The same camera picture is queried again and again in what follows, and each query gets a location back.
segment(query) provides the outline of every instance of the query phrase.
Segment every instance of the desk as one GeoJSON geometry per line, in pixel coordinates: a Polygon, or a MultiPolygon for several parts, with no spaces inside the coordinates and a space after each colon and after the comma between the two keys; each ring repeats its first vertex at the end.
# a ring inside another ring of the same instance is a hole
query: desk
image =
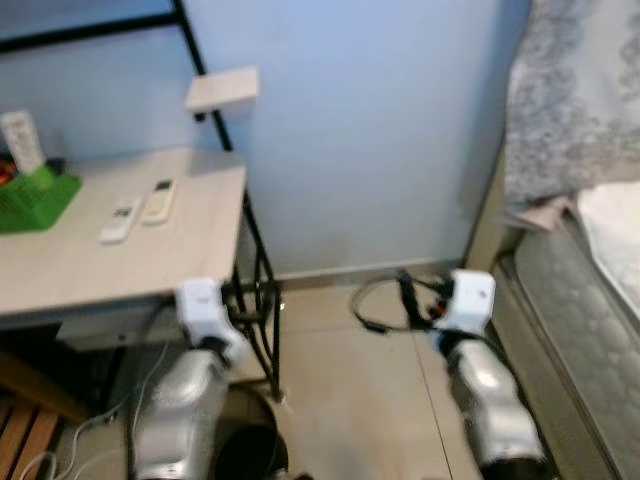
{"type": "MultiPolygon", "coordinates": [[[[265,379],[256,382],[268,381],[279,395],[279,288],[270,266],[267,280],[260,280],[257,258],[258,278],[250,288],[259,311],[249,314],[234,268],[243,209],[266,261],[240,157],[183,148],[85,162],[70,170],[82,177],[83,187],[56,225],[45,232],[0,236],[0,330],[63,324],[59,338],[66,328],[67,337],[70,330],[92,337],[88,344],[93,341],[95,348],[105,347],[96,338],[109,335],[109,346],[125,346],[136,340],[128,335],[135,322],[144,322],[145,312],[171,297],[184,280],[210,277],[234,287],[236,304],[228,295],[225,301],[232,322],[247,335],[265,370],[265,379]],[[102,245],[100,230],[118,200],[148,194],[165,178],[177,181],[169,220],[151,227],[138,222],[124,243],[102,245]],[[270,312],[272,346],[265,333],[270,312]],[[259,326],[266,358],[254,325],[259,326]]],[[[177,331],[175,320],[169,330],[170,338],[177,331]]]]}
{"type": "Polygon", "coordinates": [[[246,179],[237,155],[177,149],[71,170],[83,186],[56,225],[0,236],[0,329],[25,326],[12,323],[20,313],[170,295],[188,278],[231,278],[246,179]],[[124,243],[102,245],[98,235],[118,200],[148,194],[164,178],[177,180],[169,220],[138,222],[124,243]]]}

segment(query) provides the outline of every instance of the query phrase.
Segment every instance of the white remote control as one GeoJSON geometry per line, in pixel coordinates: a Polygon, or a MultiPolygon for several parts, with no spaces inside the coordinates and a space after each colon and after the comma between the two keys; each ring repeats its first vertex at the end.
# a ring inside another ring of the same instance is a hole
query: white remote control
{"type": "Polygon", "coordinates": [[[100,242],[105,244],[124,242],[136,221],[142,198],[128,198],[120,201],[109,222],[100,232],[100,242]]]}
{"type": "Polygon", "coordinates": [[[44,164],[38,131],[29,112],[5,113],[0,117],[0,126],[21,173],[29,175],[44,164]]]}
{"type": "Polygon", "coordinates": [[[169,218],[171,205],[176,192],[175,180],[161,180],[147,198],[142,210],[142,223],[145,225],[159,225],[169,218]]]}

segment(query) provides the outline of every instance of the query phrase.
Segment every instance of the wooden slat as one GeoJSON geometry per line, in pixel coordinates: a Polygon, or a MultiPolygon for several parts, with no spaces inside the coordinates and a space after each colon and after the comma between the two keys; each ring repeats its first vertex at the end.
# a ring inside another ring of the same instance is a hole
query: wooden slat
{"type": "Polygon", "coordinates": [[[0,480],[8,480],[16,456],[22,448],[25,435],[29,431],[31,420],[35,414],[33,408],[14,407],[7,428],[0,437],[0,480]]]}
{"type": "Polygon", "coordinates": [[[55,382],[4,352],[0,352],[0,386],[71,422],[80,423],[88,417],[87,409],[55,382]]]}
{"type": "MultiPolygon", "coordinates": [[[[33,427],[31,427],[27,443],[22,449],[20,459],[13,471],[11,480],[19,480],[20,475],[22,475],[22,472],[29,462],[35,458],[36,455],[47,450],[51,438],[55,433],[59,418],[55,413],[50,413],[46,410],[40,410],[38,412],[38,416],[36,417],[33,427]]],[[[36,480],[38,470],[38,467],[33,467],[25,477],[25,480],[36,480]]]]}
{"type": "Polygon", "coordinates": [[[7,419],[7,415],[11,410],[11,405],[8,403],[3,403],[2,399],[0,399],[0,435],[2,435],[2,427],[4,426],[4,422],[7,419]]]}
{"type": "Polygon", "coordinates": [[[35,407],[36,405],[31,402],[26,402],[22,398],[19,398],[11,393],[0,395],[0,409],[2,409],[3,407],[10,409],[11,407],[17,406],[35,407]]]}

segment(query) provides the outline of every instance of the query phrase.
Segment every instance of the wall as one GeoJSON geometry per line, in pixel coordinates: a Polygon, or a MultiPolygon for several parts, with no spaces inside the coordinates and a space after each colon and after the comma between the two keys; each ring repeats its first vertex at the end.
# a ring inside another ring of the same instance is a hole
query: wall
{"type": "MultiPolygon", "coordinates": [[[[463,255],[528,2],[186,3],[210,68],[261,69],[254,109],[228,119],[280,274],[463,255]]],[[[4,56],[0,110],[30,108],[47,151],[72,158],[215,147],[182,109],[191,72],[171,29],[4,56]]]]}

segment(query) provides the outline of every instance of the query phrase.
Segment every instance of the baseboard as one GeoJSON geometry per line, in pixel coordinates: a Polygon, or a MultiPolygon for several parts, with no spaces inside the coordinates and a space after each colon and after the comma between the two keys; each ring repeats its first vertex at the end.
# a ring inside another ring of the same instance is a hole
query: baseboard
{"type": "Polygon", "coordinates": [[[426,258],[405,262],[379,263],[360,267],[328,268],[307,272],[285,273],[276,278],[284,290],[319,288],[337,285],[356,285],[373,277],[393,273],[398,268],[406,268],[412,275],[440,275],[462,265],[460,260],[433,261],[426,258]]]}

